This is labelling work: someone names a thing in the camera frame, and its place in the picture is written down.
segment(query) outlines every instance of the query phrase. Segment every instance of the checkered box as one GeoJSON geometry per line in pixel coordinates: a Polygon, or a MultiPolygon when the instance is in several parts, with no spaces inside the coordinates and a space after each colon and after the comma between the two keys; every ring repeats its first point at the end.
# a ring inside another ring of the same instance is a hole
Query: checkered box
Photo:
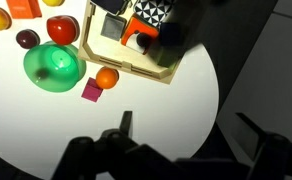
{"type": "Polygon", "coordinates": [[[168,16],[176,0],[137,0],[134,12],[155,27],[168,16]]]}

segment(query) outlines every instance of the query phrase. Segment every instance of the pink cube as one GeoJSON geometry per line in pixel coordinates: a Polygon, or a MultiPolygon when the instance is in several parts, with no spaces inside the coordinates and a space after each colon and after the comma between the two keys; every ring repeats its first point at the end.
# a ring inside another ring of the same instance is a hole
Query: pink cube
{"type": "Polygon", "coordinates": [[[89,78],[83,91],[82,97],[93,102],[97,102],[102,92],[103,89],[97,86],[96,80],[93,78],[89,78]]]}

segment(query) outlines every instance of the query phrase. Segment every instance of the white round table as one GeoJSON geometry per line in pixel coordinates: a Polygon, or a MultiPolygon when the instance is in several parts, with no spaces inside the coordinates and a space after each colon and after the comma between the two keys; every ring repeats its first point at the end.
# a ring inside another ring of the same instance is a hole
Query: white round table
{"type": "MultiPolygon", "coordinates": [[[[88,78],[95,77],[101,66],[87,63],[86,75],[73,89],[46,92],[26,76],[23,58],[27,50],[17,44],[15,36],[20,30],[33,29],[41,43],[49,41],[46,20],[71,15],[81,25],[86,1],[66,0],[60,7],[39,3],[42,18],[13,19],[10,29],[0,31],[1,158],[49,179],[71,139],[99,139],[104,130],[119,126],[125,110],[133,111],[132,139],[170,160],[190,157],[200,148],[218,106],[217,77],[203,45],[186,53],[170,85],[120,72],[116,87],[104,90],[94,103],[81,94],[88,78]]],[[[8,11],[5,1],[0,1],[0,7],[8,11]]]]}

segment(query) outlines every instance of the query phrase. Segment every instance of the wooden tray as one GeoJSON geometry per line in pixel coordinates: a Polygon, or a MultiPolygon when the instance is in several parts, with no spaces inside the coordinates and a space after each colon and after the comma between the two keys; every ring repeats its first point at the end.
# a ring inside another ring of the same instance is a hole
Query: wooden tray
{"type": "MultiPolygon", "coordinates": [[[[101,36],[107,12],[98,6],[90,4],[88,0],[78,58],[170,84],[186,52],[187,44],[190,43],[194,31],[192,27],[197,27],[196,25],[199,23],[198,11],[202,10],[201,4],[194,0],[179,0],[175,7],[165,22],[177,22],[181,25],[183,45],[167,48],[161,47],[158,42],[155,42],[148,53],[143,55],[123,46],[120,41],[101,36]]],[[[120,16],[128,22],[133,13],[133,7],[128,7],[125,13],[120,16]]]]}

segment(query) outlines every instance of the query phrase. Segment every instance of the transparent green bowl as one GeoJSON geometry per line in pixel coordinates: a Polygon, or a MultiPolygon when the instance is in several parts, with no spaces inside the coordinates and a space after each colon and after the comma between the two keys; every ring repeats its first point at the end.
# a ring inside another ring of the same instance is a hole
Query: transparent green bowl
{"type": "Polygon", "coordinates": [[[86,73],[86,62],[77,59],[78,49],[50,41],[30,49],[24,57],[28,78],[38,87],[50,92],[72,89],[86,73]]]}

